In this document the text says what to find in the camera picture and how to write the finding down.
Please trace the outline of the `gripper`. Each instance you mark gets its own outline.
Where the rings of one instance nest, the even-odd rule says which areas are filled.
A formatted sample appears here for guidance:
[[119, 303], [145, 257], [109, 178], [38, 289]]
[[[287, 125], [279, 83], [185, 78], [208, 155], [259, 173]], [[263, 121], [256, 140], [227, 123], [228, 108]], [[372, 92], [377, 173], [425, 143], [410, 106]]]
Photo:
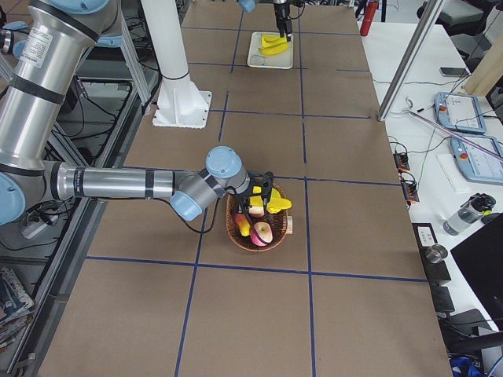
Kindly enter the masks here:
[[[263, 190], [263, 176], [257, 172], [248, 172], [248, 177], [245, 179], [244, 190], [237, 195], [237, 204], [235, 212], [244, 214], [246, 207], [250, 207], [250, 198], [258, 195]], [[262, 195], [263, 209], [267, 212], [267, 206], [270, 200], [270, 195]]]
[[289, 20], [290, 5], [288, 1], [273, 1], [273, 4], [280, 36], [290, 38], [292, 35], [292, 22]]

